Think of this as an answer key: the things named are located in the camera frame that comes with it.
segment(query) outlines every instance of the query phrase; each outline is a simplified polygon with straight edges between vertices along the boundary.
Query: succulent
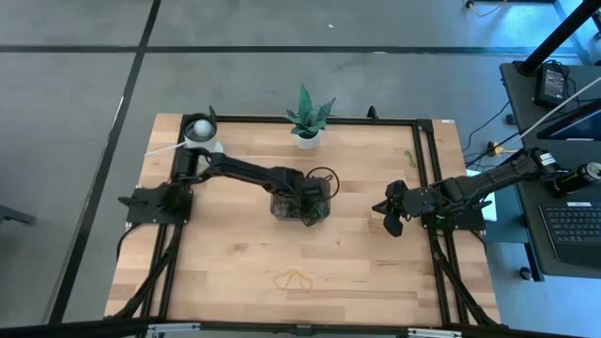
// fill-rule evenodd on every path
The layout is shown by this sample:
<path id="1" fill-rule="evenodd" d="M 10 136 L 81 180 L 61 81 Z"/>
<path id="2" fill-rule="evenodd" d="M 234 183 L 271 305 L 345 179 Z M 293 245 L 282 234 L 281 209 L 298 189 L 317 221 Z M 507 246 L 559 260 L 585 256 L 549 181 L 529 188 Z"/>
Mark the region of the succulent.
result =
<path id="1" fill-rule="evenodd" d="M 330 102 L 314 108 L 309 92 L 304 84 L 301 84 L 298 114 L 286 109 L 288 116 L 285 118 L 295 124 L 292 133 L 305 139 L 315 137 L 319 130 L 326 128 L 326 119 L 335 100 L 336 98 L 333 98 Z"/>

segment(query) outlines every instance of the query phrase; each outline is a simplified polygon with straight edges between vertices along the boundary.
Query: white cable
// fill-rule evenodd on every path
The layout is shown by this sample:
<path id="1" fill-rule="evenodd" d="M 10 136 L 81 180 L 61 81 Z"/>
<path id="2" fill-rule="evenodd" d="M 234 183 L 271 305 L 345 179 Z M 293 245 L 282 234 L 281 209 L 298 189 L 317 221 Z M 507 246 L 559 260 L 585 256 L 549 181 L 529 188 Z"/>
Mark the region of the white cable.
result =
<path id="1" fill-rule="evenodd" d="M 589 89 L 590 87 L 592 87 L 594 84 L 598 83 L 599 81 L 601 81 L 601 77 L 598 77 L 593 82 L 585 85 L 582 89 L 580 89 L 578 92 L 576 92 L 570 98 L 568 98 L 567 100 L 565 100 L 564 102 L 562 102 L 562 104 L 558 105 L 552 111 L 548 112 L 545 116 L 541 117 L 541 119 L 539 119 L 538 121 L 536 121 L 536 123 L 534 123 L 532 125 L 532 127 L 528 128 L 526 131 L 524 131 L 522 134 L 520 134 L 518 138 L 516 138 L 512 143 L 510 143 L 509 145 L 507 145 L 505 148 L 508 148 L 508 147 L 512 146 L 513 144 L 515 144 L 517 141 L 523 139 L 524 136 L 528 135 L 531 131 L 533 131 L 536 127 L 538 127 L 538 125 L 540 125 L 541 123 L 543 123 L 543 121 L 545 121 L 547 119 L 547 117 L 555 114 L 555 112 L 557 112 L 558 110 L 562 109 L 564 105 L 568 104 L 571 100 L 575 99 L 578 95 L 582 94 L 582 92 L 584 92 L 585 90 Z"/>
<path id="2" fill-rule="evenodd" d="M 180 144 L 174 145 L 174 146 L 166 146 L 166 147 L 164 147 L 164 148 L 161 148 L 161 149 L 157 149 L 157 150 L 148 151 L 146 154 L 144 154 L 144 156 L 145 156 L 145 157 L 146 157 L 146 156 L 151 156 L 151 155 L 155 155 L 155 154 L 158 154 L 158 153 L 160 153 L 160 152 L 163 152 L 163 151 L 167 151 L 167 150 L 171 150 L 171 149 L 179 148 L 179 147 L 181 147 L 181 146 L 183 146 L 183 145 L 185 145 L 185 144 L 186 144 L 186 141 L 184 141 L 184 142 L 182 142 L 182 143 L 180 143 Z"/>
<path id="3" fill-rule="evenodd" d="M 473 7 L 473 5 L 469 5 L 469 8 L 470 8 L 470 10 L 471 10 L 472 12 L 474 12 L 474 13 L 475 13 L 477 16 L 479 16 L 479 17 L 483 18 L 483 17 L 485 17 L 486 15 L 490 15 L 490 14 L 494 13 L 495 11 L 497 11 L 497 9 L 501 8 L 501 7 L 502 7 L 503 5 L 505 5 L 506 3 L 507 3 L 507 0 L 503 0 L 503 2 L 502 2 L 500 5 L 496 6 L 494 9 L 491 9 L 490 11 L 488 11 L 488 12 L 486 12 L 486 13 L 484 13 L 484 14 L 480 14 L 480 13 L 478 13 L 478 11 L 476 10 L 476 8 L 474 8 L 474 7 Z"/>

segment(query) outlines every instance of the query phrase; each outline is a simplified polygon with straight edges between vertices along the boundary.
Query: wooden table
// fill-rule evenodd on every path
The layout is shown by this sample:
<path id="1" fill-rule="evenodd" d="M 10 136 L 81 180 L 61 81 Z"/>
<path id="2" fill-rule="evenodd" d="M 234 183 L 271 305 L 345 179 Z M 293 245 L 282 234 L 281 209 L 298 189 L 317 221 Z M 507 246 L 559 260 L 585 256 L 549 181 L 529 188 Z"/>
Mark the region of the wooden table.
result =
<path id="1" fill-rule="evenodd" d="M 177 142 L 182 115 L 157 115 L 148 149 Z M 288 124 L 219 124 L 218 139 L 228 156 L 259 165 L 287 166 L 303 172 L 325 165 L 341 179 L 331 215 L 305 227 L 270 214 L 270 195 L 260 187 L 217 177 L 193 186 L 192 217 L 183 229 L 168 318 L 225 322 L 439 326 L 439 304 L 432 256 L 420 220 L 405 223 L 401 238 L 391 237 L 371 206 L 384 198 L 386 185 L 404 179 L 420 185 L 409 127 L 329 125 L 321 146 L 294 146 Z M 455 123 L 434 121 L 444 177 L 465 175 Z M 429 158 L 425 135 L 424 157 Z M 173 152 L 148 157 L 140 185 L 155 187 L 170 173 Z M 433 182 L 426 160 L 428 181 Z M 142 226 L 124 241 L 106 314 L 125 305 L 146 278 L 157 234 Z M 482 243 L 456 232 L 462 280 L 486 312 L 499 313 Z M 308 278 L 294 277 L 296 269 Z M 447 281 L 452 319 L 453 289 Z M 161 282 L 151 314 L 158 311 Z"/>

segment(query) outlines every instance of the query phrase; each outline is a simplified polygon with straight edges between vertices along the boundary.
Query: power adapter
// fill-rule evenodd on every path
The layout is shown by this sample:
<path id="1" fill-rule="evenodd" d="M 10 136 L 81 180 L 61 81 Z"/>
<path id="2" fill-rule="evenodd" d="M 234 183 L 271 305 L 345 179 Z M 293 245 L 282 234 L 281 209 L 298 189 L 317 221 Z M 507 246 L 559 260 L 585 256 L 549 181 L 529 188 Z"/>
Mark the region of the power adapter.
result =
<path id="1" fill-rule="evenodd" d="M 534 104 L 555 108 L 567 99 L 567 79 L 554 64 L 543 64 L 536 78 Z"/>

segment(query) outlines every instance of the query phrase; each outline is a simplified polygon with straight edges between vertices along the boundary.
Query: white ball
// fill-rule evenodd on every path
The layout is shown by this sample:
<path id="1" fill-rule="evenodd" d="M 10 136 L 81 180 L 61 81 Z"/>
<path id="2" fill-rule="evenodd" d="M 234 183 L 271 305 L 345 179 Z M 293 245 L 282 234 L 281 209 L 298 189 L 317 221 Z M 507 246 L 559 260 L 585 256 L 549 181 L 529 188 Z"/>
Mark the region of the white ball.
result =
<path id="1" fill-rule="evenodd" d="M 200 137 L 207 137 L 213 132 L 213 126 L 206 120 L 194 122 L 194 133 Z"/>

